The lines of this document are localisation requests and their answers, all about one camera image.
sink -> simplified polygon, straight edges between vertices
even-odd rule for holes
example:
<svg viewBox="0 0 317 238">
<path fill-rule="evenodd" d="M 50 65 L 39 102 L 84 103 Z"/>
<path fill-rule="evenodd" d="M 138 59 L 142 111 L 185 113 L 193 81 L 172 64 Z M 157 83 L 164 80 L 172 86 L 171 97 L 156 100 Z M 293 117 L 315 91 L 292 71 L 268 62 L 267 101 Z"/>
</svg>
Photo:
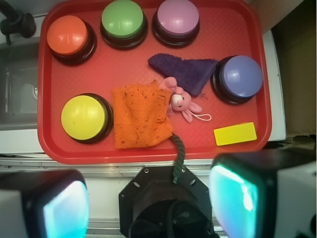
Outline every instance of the sink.
<svg viewBox="0 0 317 238">
<path fill-rule="evenodd" d="M 0 130 L 37 128 L 39 41 L 0 45 Z"/>
</svg>

cyan light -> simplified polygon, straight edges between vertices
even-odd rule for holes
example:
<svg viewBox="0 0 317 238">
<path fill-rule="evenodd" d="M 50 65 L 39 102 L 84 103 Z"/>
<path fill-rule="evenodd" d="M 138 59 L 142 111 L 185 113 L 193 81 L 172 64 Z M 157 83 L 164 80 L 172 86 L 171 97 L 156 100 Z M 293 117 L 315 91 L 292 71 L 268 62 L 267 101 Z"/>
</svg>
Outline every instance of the cyan light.
<svg viewBox="0 0 317 238">
<path fill-rule="evenodd" d="M 48 238 L 83 238 L 89 220 L 89 196 L 81 181 L 74 181 L 43 208 Z"/>
<path fill-rule="evenodd" d="M 258 188 L 223 165 L 210 172 L 213 212 L 231 238 L 256 236 Z"/>
</svg>

orange fabric bag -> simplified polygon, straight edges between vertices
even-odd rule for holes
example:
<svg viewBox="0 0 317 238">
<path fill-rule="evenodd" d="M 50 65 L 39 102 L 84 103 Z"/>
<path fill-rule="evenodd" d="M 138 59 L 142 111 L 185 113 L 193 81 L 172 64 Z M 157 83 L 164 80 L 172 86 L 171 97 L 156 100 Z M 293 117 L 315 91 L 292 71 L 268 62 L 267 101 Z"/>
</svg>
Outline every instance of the orange fabric bag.
<svg viewBox="0 0 317 238">
<path fill-rule="evenodd" d="M 170 96 L 156 81 L 113 89 L 115 148 L 145 148 L 170 138 L 173 127 L 166 114 Z"/>
</svg>

tray rim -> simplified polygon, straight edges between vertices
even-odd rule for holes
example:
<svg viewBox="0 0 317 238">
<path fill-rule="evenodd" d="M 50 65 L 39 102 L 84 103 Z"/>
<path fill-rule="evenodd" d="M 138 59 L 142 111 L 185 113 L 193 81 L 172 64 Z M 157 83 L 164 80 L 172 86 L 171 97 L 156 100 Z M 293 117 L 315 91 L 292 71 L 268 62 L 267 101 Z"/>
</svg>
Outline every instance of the tray rim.
<svg viewBox="0 0 317 238">
<path fill-rule="evenodd" d="M 206 2 L 208 0 L 193 0 L 192 2 Z M 260 44 L 257 44 L 257 47 L 259 48 L 258 54 L 259 58 L 261 59 L 261 68 L 263 70 L 263 76 L 264 76 L 264 83 L 263 83 L 263 95 L 262 95 L 262 100 L 265 101 L 265 109 L 263 111 L 265 112 L 265 117 L 266 117 L 266 128 L 265 128 L 265 133 L 264 136 L 261 138 L 260 141 L 258 141 L 257 144 L 253 145 L 252 148 L 250 147 L 249 150 L 247 151 L 256 151 L 262 149 L 266 142 L 269 139 L 270 133 L 271 133 L 271 128 L 272 128 L 272 121 L 271 121 L 271 108 L 270 108 L 270 98 L 269 98 L 269 88 L 268 88 L 268 77 L 267 77 L 267 70 L 266 70 L 266 62 L 265 62 L 265 55 L 264 55 L 264 46 L 263 46 L 263 41 L 262 41 L 262 32 L 260 28 L 260 22 L 258 19 L 258 16 L 254 13 L 254 11 L 251 9 L 250 6 L 248 6 L 245 2 L 242 0 L 214 0 L 212 1 L 215 6 L 217 4 L 223 4 L 224 1 L 230 2 L 230 4 L 235 4 L 241 7 L 242 10 L 246 11 L 249 14 L 249 17 L 252 18 L 253 22 L 253 30 L 255 31 L 254 37 L 256 38 L 257 42 Z M 42 30 L 41 32 L 47 32 L 48 29 L 48 23 L 49 21 L 55 17 L 56 14 L 61 11 L 64 7 L 72 7 L 76 6 L 78 4 L 102 4 L 106 6 L 112 2 L 111 0 L 70 0 L 70 1 L 65 1 L 57 4 L 45 17 L 43 23 L 42 23 Z M 147 2 L 149 4 L 150 2 L 154 2 L 155 4 L 159 5 L 160 2 L 163 2 L 163 0 L 150 0 Z M 44 130 L 43 130 L 43 79 L 44 79 L 44 58 L 45 54 L 48 53 L 48 46 L 46 46 L 46 36 L 41 35 L 40 37 L 40 48 L 39 48 L 39 82 L 38 82 L 38 87 L 39 87 L 39 97 L 38 97 L 38 138 L 40 145 L 42 146 L 43 150 L 54 160 L 64 163 L 64 164 L 70 164 L 70 165 L 75 165 L 75 164 L 100 164 L 100 163 L 127 163 L 127 162 L 157 162 L 157 161 L 170 161 L 174 160 L 176 157 L 176 150 L 175 149 L 165 149 L 166 153 L 165 154 L 153 154 L 155 149 L 152 148 L 145 148 L 145 150 L 139 150 L 140 154 L 138 155 L 123 155 L 123 156 L 102 156 L 102 157 L 94 157 L 94 160 L 91 163 L 87 163 L 87 160 L 90 160 L 92 157 L 62 157 L 60 156 L 57 151 L 58 148 L 52 149 L 52 145 L 49 145 L 48 141 L 45 138 L 44 135 Z M 236 152 L 235 150 L 229 151 L 226 150 L 225 148 L 228 148 L 230 146 L 222 146 L 221 149 L 218 148 L 218 150 L 222 151 L 221 153 L 230 153 L 230 152 Z M 215 149 L 212 149 L 211 151 L 205 151 L 206 147 L 202 147 L 202 151 L 200 152 L 191 152 L 193 148 L 189 148 L 186 151 L 186 159 L 196 159 L 197 155 L 199 157 L 203 157 L 202 159 L 210 159 L 212 157 L 215 157 L 215 153 L 213 152 Z"/>
</svg>

plush toy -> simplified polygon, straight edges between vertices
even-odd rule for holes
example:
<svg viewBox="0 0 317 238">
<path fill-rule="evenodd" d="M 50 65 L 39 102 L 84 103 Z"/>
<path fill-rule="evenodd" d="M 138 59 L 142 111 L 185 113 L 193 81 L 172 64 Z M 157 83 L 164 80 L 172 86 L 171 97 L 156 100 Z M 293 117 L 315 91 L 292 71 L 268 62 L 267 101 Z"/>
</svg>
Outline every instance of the plush toy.
<svg viewBox="0 0 317 238">
<path fill-rule="evenodd" d="M 162 80 L 159 84 L 160 89 L 170 90 L 172 93 L 170 104 L 167 109 L 167 114 L 174 114 L 173 111 L 181 112 L 185 120 L 189 123 L 193 121 L 193 116 L 200 119 L 209 121 L 211 116 L 209 114 L 197 115 L 195 113 L 201 113 L 202 108 L 196 103 L 192 102 L 192 97 L 183 90 L 183 88 L 177 86 L 177 81 L 174 77 L 168 77 Z"/>
</svg>

